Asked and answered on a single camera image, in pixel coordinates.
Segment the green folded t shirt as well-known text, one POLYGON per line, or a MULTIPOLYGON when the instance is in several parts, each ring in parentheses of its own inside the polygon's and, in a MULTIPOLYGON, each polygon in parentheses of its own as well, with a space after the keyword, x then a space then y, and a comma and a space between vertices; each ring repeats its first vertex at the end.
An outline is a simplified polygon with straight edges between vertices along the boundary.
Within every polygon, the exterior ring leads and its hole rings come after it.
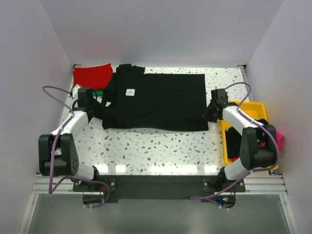
MULTIPOLYGON (((72 97, 77 97, 78 96, 78 91, 71 90, 70 91, 70 95, 72 97)), ((102 90, 93 91, 92 95, 93 95, 93 97, 102 97, 103 96, 103 91, 102 90)))

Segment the red folded t shirt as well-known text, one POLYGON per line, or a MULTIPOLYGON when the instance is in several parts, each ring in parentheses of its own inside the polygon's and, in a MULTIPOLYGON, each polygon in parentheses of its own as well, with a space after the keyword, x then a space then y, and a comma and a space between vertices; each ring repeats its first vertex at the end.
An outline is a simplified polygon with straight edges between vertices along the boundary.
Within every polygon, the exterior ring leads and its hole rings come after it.
POLYGON ((96 91, 103 90, 113 77, 113 69, 110 63, 96 67, 75 68, 73 77, 73 86, 80 85, 96 91))

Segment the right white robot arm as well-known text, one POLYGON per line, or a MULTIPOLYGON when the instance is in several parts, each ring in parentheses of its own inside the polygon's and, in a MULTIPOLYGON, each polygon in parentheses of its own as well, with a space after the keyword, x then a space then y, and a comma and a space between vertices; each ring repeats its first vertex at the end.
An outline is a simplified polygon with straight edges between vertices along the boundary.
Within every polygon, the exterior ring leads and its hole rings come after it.
POLYGON ((216 179, 208 182, 214 189, 222 189, 227 182, 241 181, 252 171, 274 168, 280 159, 277 131, 247 115, 240 105, 230 102, 225 89, 211 91, 211 101, 203 113, 208 122, 224 120, 240 134, 239 158, 220 169, 216 179))

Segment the pink t shirt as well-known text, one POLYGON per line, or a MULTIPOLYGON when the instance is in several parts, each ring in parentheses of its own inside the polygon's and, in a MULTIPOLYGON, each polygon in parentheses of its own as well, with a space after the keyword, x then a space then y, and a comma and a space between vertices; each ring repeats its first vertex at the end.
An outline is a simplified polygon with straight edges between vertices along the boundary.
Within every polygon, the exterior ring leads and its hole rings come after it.
MULTIPOLYGON (((279 151, 281 151, 283 150, 284 136, 280 132, 276 132, 276 134, 277 145, 279 151)), ((231 162, 235 162, 239 158, 241 135, 233 127, 231 127, 225 132, 225 136, 227 141, 227 157, 231 162)))

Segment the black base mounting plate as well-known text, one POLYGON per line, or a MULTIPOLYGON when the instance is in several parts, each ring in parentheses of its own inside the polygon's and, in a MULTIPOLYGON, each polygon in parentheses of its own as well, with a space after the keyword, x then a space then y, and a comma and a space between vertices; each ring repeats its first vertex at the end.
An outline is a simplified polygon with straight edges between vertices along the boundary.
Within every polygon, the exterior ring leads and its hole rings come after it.
POLYGON ((98 175, 94 181, 72 179, 73 191, 85 205, 117 203, 121 199, 200 200, 224 206, 245 192, 244 180, 222 175, 98 175))

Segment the yellow plastic bin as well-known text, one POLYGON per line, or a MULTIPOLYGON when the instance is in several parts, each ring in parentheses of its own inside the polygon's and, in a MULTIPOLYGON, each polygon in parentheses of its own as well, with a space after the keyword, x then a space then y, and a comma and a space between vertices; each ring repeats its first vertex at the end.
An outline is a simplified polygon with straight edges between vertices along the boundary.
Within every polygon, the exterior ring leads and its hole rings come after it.
MULTIPOLYGON (((250 118, 253 118, 259 123, 262 123, 264 125, 268 125, 268 118, 264 104, 259 102, 244 102, 241 105, 241 110, 245 114, 249 115, 250 118)), ((231 162, 227 157, 227 146, 226 146, 227 141, 225 138, 225 131, 233 126, 224 120, 221 120, 220 122, 221 122, 221 133, 223 137, 224 162, 225 165, 228 166, 234 162, 231 162)), ((255 159, 253 160, 253 162, 256 167, 263 167, 268 163, 274 165, 276 162, 276 148, 272 143, 271 139, 269 138, 269 136, 262 130, 261 132, 264 133, 265 145, 262 147, 258 146, 258 151, 256 152, 255 159)))

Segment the black t shirt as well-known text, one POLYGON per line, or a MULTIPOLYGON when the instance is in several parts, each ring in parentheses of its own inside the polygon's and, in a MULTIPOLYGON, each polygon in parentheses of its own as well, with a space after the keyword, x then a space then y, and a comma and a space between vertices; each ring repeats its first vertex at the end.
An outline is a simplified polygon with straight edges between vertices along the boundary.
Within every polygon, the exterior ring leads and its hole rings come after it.
MULTIPOLYGON (((265 145, 264 133, 262 133, 261 130, 257 130, 256 132, 258 146, 262 147, 265 145)), ((234 127, 230 127, 225 131, 225 138, 227 141, 226 146, 228 159, 231 162, 234 162, 239 158, 241 135, 234 127)))
POLYGON ((196 132, 209 129, 204 74, 147 74, 123 64, 103 90, 95 117, 104 129, 154 128, 196 132))

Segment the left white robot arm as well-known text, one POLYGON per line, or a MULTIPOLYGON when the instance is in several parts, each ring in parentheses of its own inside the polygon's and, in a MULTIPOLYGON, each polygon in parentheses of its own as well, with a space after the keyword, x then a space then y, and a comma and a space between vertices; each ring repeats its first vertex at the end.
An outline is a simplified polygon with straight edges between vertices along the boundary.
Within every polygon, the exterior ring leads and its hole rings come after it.
POLYGON ((79 88, 68 118, 53 132, 39 137, 39 172, 43 176, 68 176, 93 180, 98 174, 94 166, 79 161, 76 138, 94 117, 98 101, 91 88, 79 88))

